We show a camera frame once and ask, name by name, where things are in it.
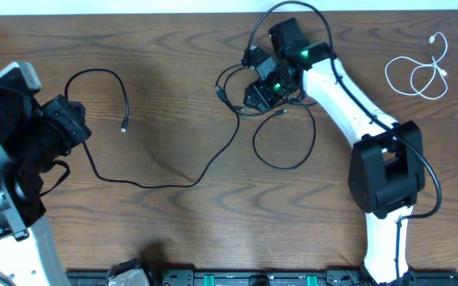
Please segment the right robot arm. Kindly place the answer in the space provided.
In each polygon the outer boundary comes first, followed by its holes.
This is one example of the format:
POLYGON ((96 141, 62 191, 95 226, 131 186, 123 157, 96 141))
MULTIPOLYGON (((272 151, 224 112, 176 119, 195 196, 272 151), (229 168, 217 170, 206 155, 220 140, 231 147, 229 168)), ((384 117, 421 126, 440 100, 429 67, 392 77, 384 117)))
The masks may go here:
POLYGON ((314 99, 351 146, 348 187, 366 216, 364 268, 374 284, 405 282, 406 228, 425 186, 422 136, 412 121, 384 113, 347 75, 332 42, 312 44, 296 18, 272 26, 274 54, 248 43, 241 60, 258 79, 246 89, 259 111, 294 91, 314 99))

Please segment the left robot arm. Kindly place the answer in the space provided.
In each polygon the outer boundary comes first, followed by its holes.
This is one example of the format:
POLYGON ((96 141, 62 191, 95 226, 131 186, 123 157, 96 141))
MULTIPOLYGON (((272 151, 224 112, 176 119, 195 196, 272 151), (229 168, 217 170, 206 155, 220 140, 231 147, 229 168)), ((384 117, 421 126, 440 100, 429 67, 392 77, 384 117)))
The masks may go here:
POLYGON ((58 95, 40 105, 35 79, 0 75, 0 285, 68 285, 41 201, 41 174, 85 142, 85 108, 58 95))

